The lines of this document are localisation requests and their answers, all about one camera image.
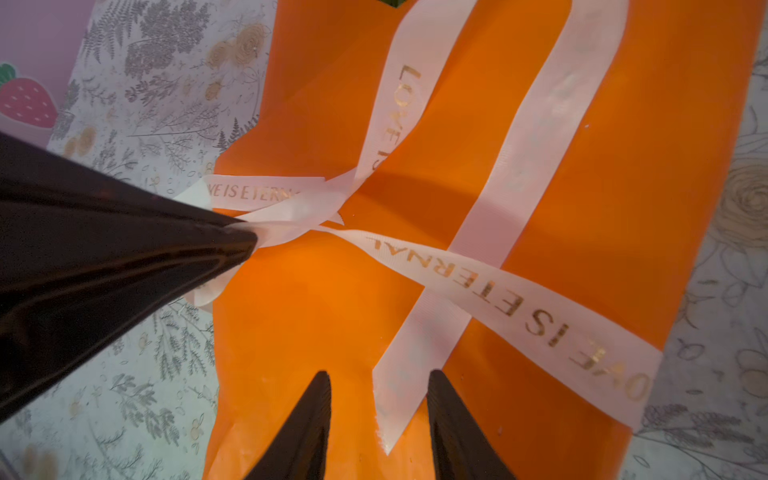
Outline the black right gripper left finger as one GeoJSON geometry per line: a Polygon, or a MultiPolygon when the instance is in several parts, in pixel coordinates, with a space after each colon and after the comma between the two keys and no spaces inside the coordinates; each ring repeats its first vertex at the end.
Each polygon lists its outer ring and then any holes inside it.
{"type": "Polygon", "coordinates": [[[331,380],[318,371],[247,480],[321,480],[331,421],[331,380]]]}

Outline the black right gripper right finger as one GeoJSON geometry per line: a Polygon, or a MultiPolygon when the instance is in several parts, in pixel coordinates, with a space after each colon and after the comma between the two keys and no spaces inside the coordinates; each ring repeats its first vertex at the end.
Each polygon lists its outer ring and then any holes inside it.
{"type": "Polygon", "coordinates": [[[442,370],[430,372],[427,406],[437,480],[517,479],[442,370]]]}

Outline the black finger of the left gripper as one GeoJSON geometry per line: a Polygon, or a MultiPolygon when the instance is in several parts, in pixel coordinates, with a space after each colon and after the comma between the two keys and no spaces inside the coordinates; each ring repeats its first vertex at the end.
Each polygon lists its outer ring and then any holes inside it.
{"type": "Polygon", "coordinates": [[[238,220],[3,135],[2,417],[256,244],[238,220]]]}

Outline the clear ribbon strip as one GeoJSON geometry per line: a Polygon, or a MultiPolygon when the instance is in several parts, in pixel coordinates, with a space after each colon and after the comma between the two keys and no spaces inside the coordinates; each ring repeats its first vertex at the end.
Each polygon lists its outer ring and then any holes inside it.
{"type": "Polygon", "coordinates": [[[419,1],[400,21],[356,167],[311,177],[208,175],[179,195],[228,209],[258,246],[326,232],[420,284],[423,293],[373,370],[381,447],[391,451],[471,320],[614,420],[639,426],[661,352],[602,315],[502,270],[556,173],[621,43],[624,1],[575,1],[524,96],[489,177],[448,250],[340,229],[341,206],[414,130],[473,10],[419,1]]]}

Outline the orange wrapping paper sheet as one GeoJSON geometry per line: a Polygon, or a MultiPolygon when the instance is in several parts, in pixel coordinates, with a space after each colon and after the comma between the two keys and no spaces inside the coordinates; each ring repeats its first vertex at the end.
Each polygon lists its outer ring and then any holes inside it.
{"type": "MultiPolygon", "coordinates": [[[[258,125],[217,175],[311,177],[353,170],[402,7],[284,1],[258,125]]],[[[575,1],[474,7],[414,130],[341,206],[341,230],[448,250],[575,1]]],[[[502,270],[552,290],[657,348],[639,426],[590,404],[478,320],[442,370],[521,479],[614,479],[634,433],[676,423],[660,405],[664,347],[700,245],[761,285],[767,249],[720,210],[766,12],[762,1],[624,1],[621,43],[502,270]]],[[[373,370],[423,287],[332,234],[257,247],[213,303],[219,409],[204,475],[244,476],[318,371],[331,380],[329,479],[435,476],[427,393],[381,447],[373,370]]]]}

